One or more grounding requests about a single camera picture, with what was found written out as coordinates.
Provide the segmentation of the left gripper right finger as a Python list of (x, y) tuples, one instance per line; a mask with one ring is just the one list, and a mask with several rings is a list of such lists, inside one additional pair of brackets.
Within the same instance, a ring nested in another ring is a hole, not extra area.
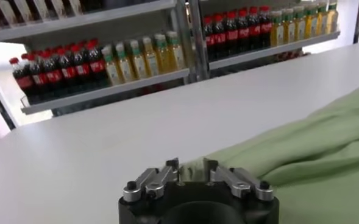
[(253, 194), (260, 201), (273, 201), (274, 191), (267, 181), (253, 177), (244, 168), (226, 168), (217, 160), (204, 158), (205, 176), (209, 182), (224, 182), (231, 194), (244, 198)]

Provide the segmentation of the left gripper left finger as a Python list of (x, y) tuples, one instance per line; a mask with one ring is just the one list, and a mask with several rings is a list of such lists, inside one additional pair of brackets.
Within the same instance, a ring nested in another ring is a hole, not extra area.
[(134, 203), (142, 196), (153, 200), (164, 195), (167, 182), (179, 180), (179, 159), (167, 160), (161, 169), (148, 168), (136, 180), (128, 181), (123, 189), (123, 200)]

